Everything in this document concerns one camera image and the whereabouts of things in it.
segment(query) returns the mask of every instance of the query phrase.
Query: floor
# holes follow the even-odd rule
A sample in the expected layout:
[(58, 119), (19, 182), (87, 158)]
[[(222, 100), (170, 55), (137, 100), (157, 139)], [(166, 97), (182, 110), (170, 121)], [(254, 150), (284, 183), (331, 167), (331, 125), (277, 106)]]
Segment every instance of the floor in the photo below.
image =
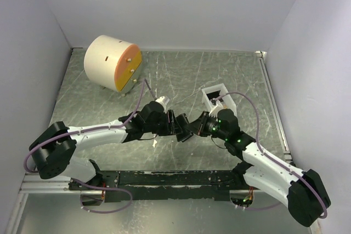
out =
[[(73, 51), (52, 123), (70, 126), (105, 123), (133, 110), (140, 82), (125, 96), (90, 82), (84, 73), (85, 50)], [(185, 112), (190, 121), (205, 106), (201, 89), (224, 83), (228, 90), (248, 95), (256, 104), (262, 145), (283, 158), (262, 69), (249, 52), (143, 52), (145, 77), (157, 96), (167, 95), (175, 114)], [(254, 136), (256, 119), (251, 105), (233, 95), (241, 129)], [(145, 91), (141, 105), (152, 100)], [(215, 170), (233, 169), (239, 161), (217, 148), (209, 138), (193, 136), (177, 143), (172, 136), (154, 141), (110, 144), (81, 151), (80, 157), (95, 160), (102, 170)], [(89, 214), (80, 209), (77, 195), (30, 194), (18, 233), (309, 233), (284, 206), (267, 212), (242, 212), (229, 202), (211, 199), (134, 201), (128, 209), (111, 215)], [(256, 193), (254, 206), (275, 203)], [(116, 208), (122, 203), (105, 204)]]

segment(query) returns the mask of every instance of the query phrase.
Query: cylindrical container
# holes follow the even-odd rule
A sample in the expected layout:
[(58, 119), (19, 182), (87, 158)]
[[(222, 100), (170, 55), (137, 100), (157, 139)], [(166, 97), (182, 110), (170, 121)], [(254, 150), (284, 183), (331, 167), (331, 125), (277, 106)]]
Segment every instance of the cylindrical container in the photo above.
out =
[(97, 84), (127, 93), (141, 74), (141, 52), (137, 45), (101, 35), (89, 46), (84, 70)]

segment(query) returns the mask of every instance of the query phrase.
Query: marble surface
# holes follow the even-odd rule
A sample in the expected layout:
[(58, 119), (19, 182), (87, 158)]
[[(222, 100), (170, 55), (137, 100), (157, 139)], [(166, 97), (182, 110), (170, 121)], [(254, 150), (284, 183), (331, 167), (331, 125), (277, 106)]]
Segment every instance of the marble surface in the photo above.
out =
[[(87, 78), (84, 49), (75, 49), (57, 98), (52, 122), (64, 121), (68, 126), (105, 123), (133, 111), (140, 94), (141, 81), (125, 96), (102, 89)], [(189, 121), (206, 110), (201, 102), (201, 89), (224, 83), (229, 91), (248, 95), (256, 104), (261, 121), (261, 144), (283, 158), (278, 130), (265, 88), (261, 68), (254, 53), (249, 52), (143, 52), (145, 77), (157, 96), (166, 95), (175, 114), (185, 112)], [(239, 95), (237, 104), (241, 129), (254, 136), (256, 118), (252, 106)], [(152, 100), (145, 89), (141, 106)], [(116, 170), (203, 170), (233, 169), (239, 159), (217, 148), (211, 139), (193, 136), (181, 143), (175, 136), (154, 141), (132, 141), (108, 144), (82, 150), (77, 156), (95, 160), (101, 169)]]

